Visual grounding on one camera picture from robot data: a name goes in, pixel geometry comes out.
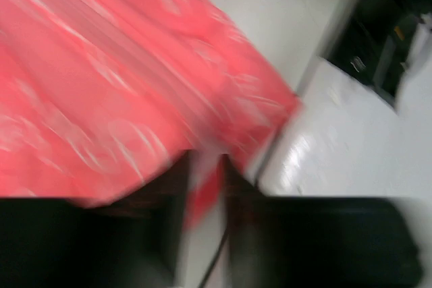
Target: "white floor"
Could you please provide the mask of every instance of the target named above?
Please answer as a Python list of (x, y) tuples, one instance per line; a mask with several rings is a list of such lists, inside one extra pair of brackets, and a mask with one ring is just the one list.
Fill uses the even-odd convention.
[[(211, 1), (231, 17), (293, 90), (298, 89), (308, 63), (319, 50), (332, 17), (337, 15), (340, 5), (344, 5), (344, 0)], [(421, 146), (421, 138), (413, 136), (404, 140), (414, 146)], [(413, 171), (415, 167), (407, 166), (407, 170), (412, 169), (410, 174), (416, 175)], [(422, 192), (422, 198), (432, 196), (432, 190), (425, 181), (413, 181), (411, 184)], [(396, 185), (398, 188), (392, 188), (393, 192), (411, 190), (406, 187), (409, 186), (407, 183)], [(187, 261), (184, 264), (187, 264), (187, 267), (182, 269), (180, 276), (185, 288), (197, 287), (215, 252), (224, 227), (222, 208), (222, 205), (218, 204), (206, 219), (187, 235), (188, 244), (184, 251), (184, 260)], [(217, 267), (207, 287), (223, 287), (220, 271), (221, 268)]]

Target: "red fabric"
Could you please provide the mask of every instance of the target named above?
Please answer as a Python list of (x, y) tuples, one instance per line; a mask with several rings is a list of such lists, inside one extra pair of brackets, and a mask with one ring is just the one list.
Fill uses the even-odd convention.
[(212, 161), (195, 168), (196, 220), (217, 198), (217, 156), (247, 165), (298, 107), (209, 0), (0, 0), (0, 8), (2, 196), (103, 204), (194, 148)]

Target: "red plastic sheet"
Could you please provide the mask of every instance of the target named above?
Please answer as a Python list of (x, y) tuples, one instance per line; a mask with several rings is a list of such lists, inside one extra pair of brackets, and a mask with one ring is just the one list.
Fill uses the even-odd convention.
[(209, 0), (0, 0), (0, 195), (106, 204), (183, 150), (189, 220), (298, 100)]

